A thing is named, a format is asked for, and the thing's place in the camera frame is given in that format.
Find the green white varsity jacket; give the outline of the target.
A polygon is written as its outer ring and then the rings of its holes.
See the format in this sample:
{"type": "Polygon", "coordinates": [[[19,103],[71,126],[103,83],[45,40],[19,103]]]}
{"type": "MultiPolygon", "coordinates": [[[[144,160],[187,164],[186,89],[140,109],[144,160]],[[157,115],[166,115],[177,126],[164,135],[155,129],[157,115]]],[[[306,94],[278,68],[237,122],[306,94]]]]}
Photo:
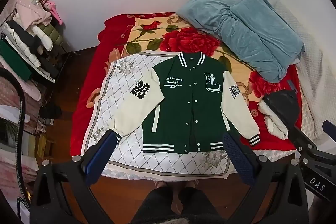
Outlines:
{"type": "Polygon", "coordinates": [[[150,70],[141,98],[143,151],[208,152],[223,149],[223,134],[236,133],[250,145],[260,131],[228,68],[202,52],[179,53],[150,70]]]}

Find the pile of clothes on rack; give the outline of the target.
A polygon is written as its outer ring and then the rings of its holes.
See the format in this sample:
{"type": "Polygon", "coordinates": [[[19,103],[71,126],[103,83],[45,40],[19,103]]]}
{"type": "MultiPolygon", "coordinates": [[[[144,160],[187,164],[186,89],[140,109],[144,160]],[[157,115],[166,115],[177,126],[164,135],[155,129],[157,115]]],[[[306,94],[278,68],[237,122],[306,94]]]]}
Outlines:
{"type": "Polygon", "coordinates": [[[1,57],[27,82],[54,83],[67,59],[64,24],[51,0],[15,0],[14,10],[1,24],[1,57]]]}

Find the black white fleece garment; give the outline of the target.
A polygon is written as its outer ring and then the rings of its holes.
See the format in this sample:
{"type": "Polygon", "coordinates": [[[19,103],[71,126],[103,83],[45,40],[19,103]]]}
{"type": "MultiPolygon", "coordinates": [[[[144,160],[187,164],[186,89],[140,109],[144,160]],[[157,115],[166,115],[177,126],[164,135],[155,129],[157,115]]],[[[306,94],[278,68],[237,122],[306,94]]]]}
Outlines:
{"type": "Polygon", "coordinates": [[[268,132],[281,140],[288,139],[289,130],[301,113],[296,93],[292,90],[265,95],[258,103],[258,110],[264,115],[268,132]]]}

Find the white textured bedspread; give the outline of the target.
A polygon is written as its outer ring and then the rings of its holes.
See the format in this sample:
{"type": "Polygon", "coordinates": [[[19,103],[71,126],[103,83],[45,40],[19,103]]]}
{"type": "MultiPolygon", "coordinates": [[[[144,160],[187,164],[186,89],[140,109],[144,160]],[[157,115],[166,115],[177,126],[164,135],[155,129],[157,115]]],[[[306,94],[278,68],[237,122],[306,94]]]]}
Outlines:
{"type": "Polygon", "coordinates": [[[285,5],[277,1],[274,9],[295,30],[304,44],[304,52],[296,67],[301,89],[314,120],[313,142],[320,150],[335,154],[335,141],[322,129],[324,121],[335,124],[335,77],[329,62],[313,36],[285,5]]]}

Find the red floral blanket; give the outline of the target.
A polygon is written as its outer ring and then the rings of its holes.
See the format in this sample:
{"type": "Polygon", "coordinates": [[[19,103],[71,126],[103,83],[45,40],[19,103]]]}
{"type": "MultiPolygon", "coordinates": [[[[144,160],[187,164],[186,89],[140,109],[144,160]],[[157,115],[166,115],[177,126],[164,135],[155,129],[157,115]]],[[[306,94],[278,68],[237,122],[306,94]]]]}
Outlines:
{"type": "Polygon", "coordinates": [[[290,65],[286,76],[277,84],[268,83],[257,72],[249,69],[230,49],[210,34],[201,32],[183,21],[174,12],[156,14],[121,14],[107,19],[98,34],[100,44],[91,59],[79,101],[72,117],[70,155],[80,153],[93,107],[102,92],[102,83],[112,62],[145,50],[164,52],[203,52],[228,66],[240,90],[248,100],[248,107],[260,129],[260,143],[253,150],[291,151],[294,145],[281,140],[266,129],[264,115],[257,108],[266,94],[280,90],[298,90],[297,69],[290,65]]]}

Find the blue folded quilt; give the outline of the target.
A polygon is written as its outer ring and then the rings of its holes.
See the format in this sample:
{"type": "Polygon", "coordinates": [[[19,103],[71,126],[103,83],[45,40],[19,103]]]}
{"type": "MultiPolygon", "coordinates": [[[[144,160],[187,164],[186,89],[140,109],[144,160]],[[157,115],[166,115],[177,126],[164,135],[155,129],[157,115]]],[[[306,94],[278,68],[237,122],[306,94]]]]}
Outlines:
{"type": "Polygon", "coordinates": [[[301,38],[268,0],[190,0],[176,13],[221,39],[270,83],[279,83],[304,50],[301,38]]]}

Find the white quilted floral mat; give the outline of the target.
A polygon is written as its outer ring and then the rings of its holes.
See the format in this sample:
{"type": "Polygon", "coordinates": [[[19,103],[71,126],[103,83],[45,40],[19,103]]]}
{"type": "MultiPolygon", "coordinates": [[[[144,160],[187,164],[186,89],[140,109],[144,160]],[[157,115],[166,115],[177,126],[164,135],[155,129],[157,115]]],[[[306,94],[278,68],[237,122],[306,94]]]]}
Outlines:
{"type": "Polygon", "coordinates": [[[85,153],[108,130],[121,135],[102,175],[126,180],[190,181],[227,178],[235,172],[225,151],[174,152],[143,151],[141,107],[152,103],[149,94],[141,98],[151,85],[150,70],[175,57],[176,53],[147,50],[112,62],[94,103],[93,114],[86,130],[81,153],[85,153]]]}

